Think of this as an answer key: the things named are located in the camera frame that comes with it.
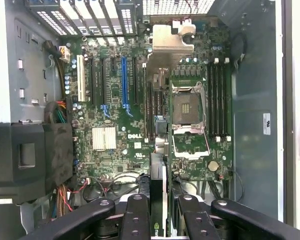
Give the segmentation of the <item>silver coin battery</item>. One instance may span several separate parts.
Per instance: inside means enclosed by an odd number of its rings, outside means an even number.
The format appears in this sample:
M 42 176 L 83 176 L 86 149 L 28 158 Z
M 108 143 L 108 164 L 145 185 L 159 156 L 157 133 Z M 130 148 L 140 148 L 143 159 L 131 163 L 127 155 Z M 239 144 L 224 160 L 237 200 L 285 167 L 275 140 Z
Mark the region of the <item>silver coin battery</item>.
M 210 162 L 208 162 L 207 168 L 211 172 L 216 172 L 219 169 L 219 164 L 218 162 L 211 160 Z

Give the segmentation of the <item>metal socket cover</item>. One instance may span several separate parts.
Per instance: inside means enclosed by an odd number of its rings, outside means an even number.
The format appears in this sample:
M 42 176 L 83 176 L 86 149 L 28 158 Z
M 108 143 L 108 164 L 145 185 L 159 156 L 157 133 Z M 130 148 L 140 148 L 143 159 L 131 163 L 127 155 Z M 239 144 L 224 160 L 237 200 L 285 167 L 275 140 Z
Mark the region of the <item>metal socket cover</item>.
M 172 134 L 172 145 L 174 156 L 178 159 L 199 160 L 211 154 L 204 129 L 176 129 Z

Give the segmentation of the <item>silver chipset heatsink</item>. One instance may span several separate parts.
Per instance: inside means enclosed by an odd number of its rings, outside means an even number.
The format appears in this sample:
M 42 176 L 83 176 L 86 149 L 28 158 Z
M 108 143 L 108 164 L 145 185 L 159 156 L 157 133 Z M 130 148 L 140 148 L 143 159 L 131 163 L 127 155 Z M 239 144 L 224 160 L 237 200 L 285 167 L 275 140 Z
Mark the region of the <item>silver chipset heatsink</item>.
M 117 148 L 116 128 L 94 127 L 92 128 L 92 149 L 95 151 L 111 150 Z

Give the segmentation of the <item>green motherboard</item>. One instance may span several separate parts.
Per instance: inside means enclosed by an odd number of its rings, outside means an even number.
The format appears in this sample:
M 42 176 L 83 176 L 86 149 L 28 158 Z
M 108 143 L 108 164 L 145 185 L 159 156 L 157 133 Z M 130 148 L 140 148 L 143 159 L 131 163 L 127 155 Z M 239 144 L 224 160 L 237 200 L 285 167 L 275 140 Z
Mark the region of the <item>green motherboard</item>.
M 74 141 L 74 164 L 77 174 L 84 180 L 97 178 L 103 182 L 111 180 L 122 182 L 131 174 L 148 174 L 151 158 L 155 156 L 155 148 L 162 147 L 163 140 L 159 134 L 166 131 L 166 116 L 156 115 L 156 97 L 153 88 L 154 132 L 155 139 L 150 141 L 145 137 L 144 122 L 144 75 L 143 63 L 152 53 L 153 35 L 147 29 L 140 36 L 123 39 L 119 44 L 105 45 L 100 39 L 82 37 L 70 39 L 66 46 L 70 50 L 70 63 L 66 66 L 64 77 L 65 105 L 63 111 L 70 122 Z M 225 58 L 230 56 L 230 31 L 221 24 L 213 26 L 208 22 L 198 22 L 196 32 L 183 38 L 186 44 L 194 46 L 193 54 L 179 60 L 176 67 L 170 71 L 172 86 L 193 86 L 202 82 L 205 90 L 206 127 L 204 129 L 210 147 L 210 155 L 198 160 L 176 158 L 173 152 L 171 173 L 173 179 L 184 181 L 223 181 L 232 177 L 233 141 L 232 141 L 232 96 L 231 96 L 231 66 L 227 67 L 228 92 L 228 130 L 231 142 L 225 136 Z M 86 102 L 78 101 L 77 55 L 84 57 Z M 116 61 L 115 72 L 111 71 L 111 58 Z M 127 59 L 128 102 L 130 113 L 126 114 L 122 108 L 122 76 L 121 58 Z M 138 78 L 138 104 L 134 105 L 132 57 L 136 57 Z M 94 59 L 96 76 L 96 106 L 91 101 L 91 58 Z M 106 93 L 107 107 L 110 118 L 101 109 L 101 64 L 106 62 Z M 207 65 L 211 65 L 211 103 L 213 113 L 213 135 L 209 136 L 209 109 L 207 89 Z M 213 64 L 217 65 L 218 81 L 218 125 L 219 136 L 215 136 L 215 108 L 214 108 L 214 77 Z M 223 66 L 223 113 L 224 136 L 221 136 L 220 114 L 220 70 Z M 148 130 L 150 134 L 150 83 L 147 80 Z M 115 127 L 116 149 L 93 150 L 92 128 Z M 219 168 L 215 172 L 209 171 L 207 165 L 216 161 Z

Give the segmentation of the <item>black empty RAM slot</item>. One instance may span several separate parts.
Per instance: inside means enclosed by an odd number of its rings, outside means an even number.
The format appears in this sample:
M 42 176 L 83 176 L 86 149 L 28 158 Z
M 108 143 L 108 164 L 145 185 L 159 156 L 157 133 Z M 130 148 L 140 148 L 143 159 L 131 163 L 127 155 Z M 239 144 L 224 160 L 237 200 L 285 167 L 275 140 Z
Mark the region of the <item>black empty RAM slot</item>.
M 161 92 L 161 111 L 162 111 L 162 116 L 166 116 L 166 105 L 167 105 L 167 97 L 166 97 L 166 92 L 162 91 Z
M 224 81 L 223 81 L 223 66 L 219 66 L 219 91 L 220 91 L 220 134 L 223 137 L 225 134 L 225 127 L 224 127 Z
M 154 91 L 153 91 L 153 84 L 149 84 L 149 106 L 150 106 L 150 139 L 151 141 L 155 140 L 155 124 L 154 124 Z
M 207 65 L 207 92 L 208 92 L 208 125 L 209 125 L 209 137 L 213 137 L 214 126 L 213 126 L 213 111 L 212 111 L 212 99 L 211 99 L 211 64 Z
M 161 92 L 156 91 L 155 92 L 155 115 L 156 116 L 161 116 L 162 115 L 162 108 L 161 108 Z
M 231 142 L 231 136 L 229 133 L 229 127 L 228 127 L 228 81 L 227 81 L 227 67 L 230 63 L 229 58 L 225 58 L 224 60 L 224 96 L 225 96 L 225 139 L 226 142 Z
M 214 134 L 219 136 L 219 104 L 218 104 L 218 66 L 213 64 L 213 95 L 214 95 Z

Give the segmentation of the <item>CPU socket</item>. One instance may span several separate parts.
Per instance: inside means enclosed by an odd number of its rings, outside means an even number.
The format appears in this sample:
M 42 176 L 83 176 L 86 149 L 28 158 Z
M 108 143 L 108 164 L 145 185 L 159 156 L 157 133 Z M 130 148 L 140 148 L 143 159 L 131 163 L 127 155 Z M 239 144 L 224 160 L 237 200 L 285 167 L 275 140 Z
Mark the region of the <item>CPU socket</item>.
M 206 94 L 203 83 L 172 86 L 172 129 L 175 134 L 204 133 L 207 125 Z

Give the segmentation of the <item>blue expansion slot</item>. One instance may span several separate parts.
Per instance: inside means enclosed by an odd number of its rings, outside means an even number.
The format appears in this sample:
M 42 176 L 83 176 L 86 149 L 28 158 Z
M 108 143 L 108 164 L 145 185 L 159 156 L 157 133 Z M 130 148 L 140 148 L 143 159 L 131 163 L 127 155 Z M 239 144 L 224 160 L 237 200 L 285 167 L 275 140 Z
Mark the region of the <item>blue expansion slot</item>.
M 131 114 L 131 107 L 129 104 L 128 64 L 127 64 L 127 58 L 125 56 L 121 58 L 121 88 L 122 88 L 122 108 L 125 109 L 126 114 L 132 118 L 133 115 Z

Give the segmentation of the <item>long black expansion slot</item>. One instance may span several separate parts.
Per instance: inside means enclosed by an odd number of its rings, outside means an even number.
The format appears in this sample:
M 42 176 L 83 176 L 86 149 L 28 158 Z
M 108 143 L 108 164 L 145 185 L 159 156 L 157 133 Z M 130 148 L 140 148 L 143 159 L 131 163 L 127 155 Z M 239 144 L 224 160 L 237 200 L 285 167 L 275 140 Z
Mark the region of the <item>long black expansion slot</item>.
M 101 78 L 101 93 L 102 93 L 102 103 L 101 109 L 103 110 L 104 115 L 107 118 L 110 118 L 110 114 L 108 113 L 108 105 L 107 105 L 107 83 L 106 83 L 106 60 L 105 58 L 100 59 L 100 78 Z
M 91 76 L 91 103 L 93 106 L 97 105 L 96 99 L 96 70 L 94 58 L 90 59 L 90 76 Z
M 132 80 L 133 80 L 134 105 L 138 105 L 139 104 L 139 93 L 138 93 L 138 73 L 137 73 L 136 57 L 132 57 Z

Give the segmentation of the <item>black fan shroud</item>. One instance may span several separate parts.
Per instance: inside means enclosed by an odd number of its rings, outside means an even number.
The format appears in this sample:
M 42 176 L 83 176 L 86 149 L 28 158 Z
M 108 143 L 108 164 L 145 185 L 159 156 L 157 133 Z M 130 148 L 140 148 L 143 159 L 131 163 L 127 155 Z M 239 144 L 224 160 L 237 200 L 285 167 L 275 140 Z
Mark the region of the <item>black fan shroud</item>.
M 0 123 L 0 199 L 46 196 L 73 176 L 73 161 L 69 123 Z

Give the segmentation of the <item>open grey PC case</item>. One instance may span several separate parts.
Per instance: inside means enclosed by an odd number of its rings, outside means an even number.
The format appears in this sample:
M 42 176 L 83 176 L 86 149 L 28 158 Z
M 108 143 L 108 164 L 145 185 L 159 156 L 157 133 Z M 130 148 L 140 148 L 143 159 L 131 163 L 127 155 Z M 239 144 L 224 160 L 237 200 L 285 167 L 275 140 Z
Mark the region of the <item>open grey PC case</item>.
M 110 46 L 138 37 L 154 25 L 207 22 L 230 33 L 232 128 L 231 178 L 185 181 L 172 177 L 171 235 L 157 237 L 152 224 L 149 173 L 122 182 L 84 180 L 73 175 L 47 195 L 21 204 L 0 199 L 0 240 L 21 237 L 97 199 L 115 202 L 115 216 L 82 231 L 76 240 L 120 240 L 128 197 L 148 200 L 150 240 L 189 240 L 179 234 L 180 195 L 210 205 L 229 199 L 286 223 L 285 60 L 282 53 L 282 0 L 4 0 L 11 122 L 71 123 L 63 107 L 65 63 L 59 46 L 93 38 Z

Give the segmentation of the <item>white expansion slot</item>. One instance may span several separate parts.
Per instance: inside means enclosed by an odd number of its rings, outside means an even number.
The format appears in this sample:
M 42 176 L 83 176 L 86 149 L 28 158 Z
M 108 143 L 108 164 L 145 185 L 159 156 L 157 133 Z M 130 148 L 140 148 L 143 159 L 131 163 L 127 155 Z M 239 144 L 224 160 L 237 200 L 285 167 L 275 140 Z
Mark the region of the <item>white expansion slot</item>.
M 85 59 L 83 55 L 76 56 L 78 101 L 86 102 Z

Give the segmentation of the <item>white power connector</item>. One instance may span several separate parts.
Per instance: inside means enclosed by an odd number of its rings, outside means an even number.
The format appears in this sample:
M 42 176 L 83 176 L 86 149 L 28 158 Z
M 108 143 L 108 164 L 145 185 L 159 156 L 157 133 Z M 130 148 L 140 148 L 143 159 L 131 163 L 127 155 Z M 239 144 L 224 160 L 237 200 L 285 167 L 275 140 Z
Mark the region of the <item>white power connector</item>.
M 71 61 L 71 52 L 69 48 L 65 45 L 59 46 L 58 47 L 59 52 L 61 53 L 61 57 L 59 59 L 65 63 L 70 63 Z

